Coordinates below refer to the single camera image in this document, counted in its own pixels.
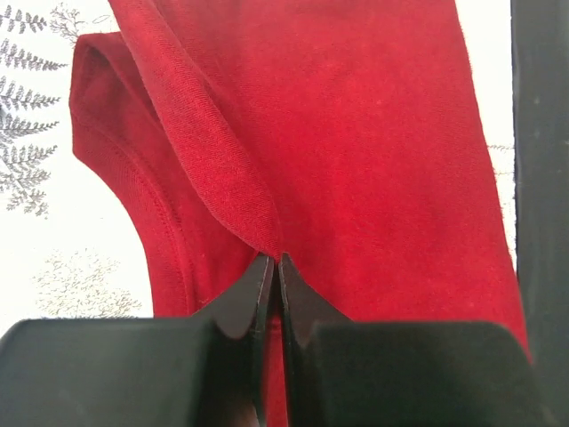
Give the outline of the dark red t-shirt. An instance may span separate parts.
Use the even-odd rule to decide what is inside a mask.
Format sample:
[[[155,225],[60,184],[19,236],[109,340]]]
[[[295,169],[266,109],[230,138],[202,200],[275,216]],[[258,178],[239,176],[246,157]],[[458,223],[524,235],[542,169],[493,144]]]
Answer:
[[[352,321],[488,322],[527,353],[452,1],[114,1],[76,41],[76,157],[143,245],[154,318],[275,264],[266,424],[288,419],[279,263]]]

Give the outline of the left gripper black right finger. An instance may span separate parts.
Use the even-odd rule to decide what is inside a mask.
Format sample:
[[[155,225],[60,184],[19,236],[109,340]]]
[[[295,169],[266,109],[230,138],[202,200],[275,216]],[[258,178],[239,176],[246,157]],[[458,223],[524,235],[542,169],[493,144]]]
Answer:
[[[550,426],[516,338],[488,322],[361,323],[278,266],[292,426]]]

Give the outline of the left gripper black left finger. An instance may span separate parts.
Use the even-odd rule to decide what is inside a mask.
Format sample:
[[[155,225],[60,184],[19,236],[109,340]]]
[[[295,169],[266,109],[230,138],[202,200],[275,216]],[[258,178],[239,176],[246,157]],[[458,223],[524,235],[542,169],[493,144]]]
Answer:
[[[4,426],[263,426],[275,264],[185,318],[34,319],[1,340]]]

